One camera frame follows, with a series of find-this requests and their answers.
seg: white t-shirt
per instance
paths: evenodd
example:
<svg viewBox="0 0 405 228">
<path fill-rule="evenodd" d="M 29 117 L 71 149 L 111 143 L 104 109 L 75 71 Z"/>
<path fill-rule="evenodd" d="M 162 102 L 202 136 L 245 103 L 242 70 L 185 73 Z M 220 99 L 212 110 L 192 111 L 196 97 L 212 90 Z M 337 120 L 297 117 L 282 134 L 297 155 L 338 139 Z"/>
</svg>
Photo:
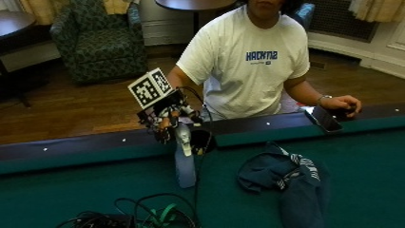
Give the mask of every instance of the white t-shirt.
<svg viewBox="0 0 405 228">
<path fill-rule="evenodd" d="M 224 119 L 274 114 L 284 82 L 309 69 L 306 32 L 286 15 L 257 28 L 242 6 L 198 30 L 177 66 L 204 83 L 204 103 Z"/>
</svg>

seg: bracelet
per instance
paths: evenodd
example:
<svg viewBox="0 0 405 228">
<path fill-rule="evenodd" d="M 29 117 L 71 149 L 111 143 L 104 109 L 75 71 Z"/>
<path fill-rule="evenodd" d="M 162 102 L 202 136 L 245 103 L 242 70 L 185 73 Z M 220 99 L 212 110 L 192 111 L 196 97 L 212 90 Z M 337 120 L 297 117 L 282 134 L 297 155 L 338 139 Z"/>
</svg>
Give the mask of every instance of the bracelet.
<svg viewBox="0 0 405 228">
<path fill-rule="evenodd" d="M 332 98 L 330 95 L 321 95 L 320 98 L 317 98 L 316 100 L 316 104 L 320 106 L 320 100 L 324 99 L 324 98 Z"/>
</svg>

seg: smartphone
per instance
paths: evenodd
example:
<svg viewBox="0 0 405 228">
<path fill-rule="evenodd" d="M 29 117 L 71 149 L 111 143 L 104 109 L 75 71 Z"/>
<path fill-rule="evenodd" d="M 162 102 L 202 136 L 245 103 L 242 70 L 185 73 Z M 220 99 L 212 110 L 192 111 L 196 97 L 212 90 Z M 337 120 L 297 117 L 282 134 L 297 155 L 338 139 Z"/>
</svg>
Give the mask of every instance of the smartphone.
<svg viewBox="0 0 405 228">
<path fill-rule="evenodd" d="M 305 115 L 312 122 L 321 127 L 326 134 L 333 134 L 342 131 L 341 124 L 321 106 L 308 107 L 305 109 Z"/>
</svg>

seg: plastic bottle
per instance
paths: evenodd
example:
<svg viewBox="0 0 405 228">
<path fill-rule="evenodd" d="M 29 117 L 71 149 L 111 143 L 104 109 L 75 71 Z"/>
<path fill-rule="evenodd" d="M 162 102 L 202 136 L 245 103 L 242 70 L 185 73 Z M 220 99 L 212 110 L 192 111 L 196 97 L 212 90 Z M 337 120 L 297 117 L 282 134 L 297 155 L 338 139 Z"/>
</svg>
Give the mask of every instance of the plastic bottle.
<svg viewBox="0 0 405 228">
<path fill-rule="evenodd" d="M 176 174 L 180 187 L 189 188 L 194 186 L 194 165 L 190 152 L 190 130 L 189 127 L 178 122 L 176 128 L 177 148 L 174 153 Z"/>
</svg>

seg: table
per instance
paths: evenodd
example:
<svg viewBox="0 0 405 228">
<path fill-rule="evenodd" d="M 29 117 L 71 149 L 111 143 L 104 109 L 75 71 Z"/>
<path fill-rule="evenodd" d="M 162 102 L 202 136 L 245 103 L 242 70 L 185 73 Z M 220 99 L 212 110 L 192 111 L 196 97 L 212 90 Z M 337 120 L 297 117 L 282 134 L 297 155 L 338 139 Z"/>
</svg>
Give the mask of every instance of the table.
<svg viewBox="0 0 405 228">
<path fill-rule="evenodd" d="M 265 141 L 326 164 L 326 227 L 404 226 L 405 104 L 365 106 L 353 121 L 338 119 L 337 135 L 324 135 L 304 113 L 213 123 L 217 147 L 204 157 L 196 195 L 202 227 L 282 227 L 281 193 L 249 194 L 236 181 Z M 145 130 L 0 145 L 1 227 L 56 227 L 87 210 L 116 214 L 113 201 L 123 197 L 169 192 L 192 201 L 194 189 L 176 182 L 173 148 Z M 172 202 L 186 208 L 174 198 L 148 206 Z"/>
<path fill-rule="evenodd" d="M 23 32 L 28 27 L 31 27 L 36 22 L 36 17 L 27 12 L 16 12 L 16 11 L 0 11 L 0 41 L 17 33 Z M 23 92 L 17 89 L 13 80 L 9 78 L 11 74 L 3 64 L 0 58 L 0 73 L 1 77 L 5 80 L 5 88 L 12 89 L 12 93 L 16 94 L 19 100 L 27 107 L 29 107 L 29 103 Z"/>
<path fill-rule="evenodd" d="M 229 8 L 237 0 L 155 0 L 157 5 L 169 10 L 193 12 L 193 34 L 198 31 L 198 12 Z"/>
</svg>

